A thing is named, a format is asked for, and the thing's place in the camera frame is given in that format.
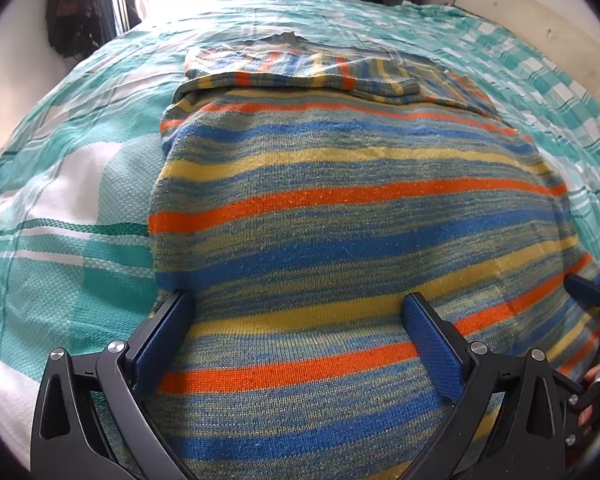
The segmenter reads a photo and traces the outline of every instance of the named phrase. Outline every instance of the knitted fabric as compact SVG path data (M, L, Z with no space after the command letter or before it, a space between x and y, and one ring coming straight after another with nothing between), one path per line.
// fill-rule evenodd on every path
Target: knitted fabric
M203 479L396 478L442 416L402 298L419 290L469 340L541 348L576 376L600 325L562 280L600 269L563 181L469 79L338 49L340 74L376 78L366 92L399 77L420 91L392 105L347 78L298 88L292 67L317 47L263 68L281 41L192 51L196 79L162 118L156 277L193 291L196 319L150 411Z

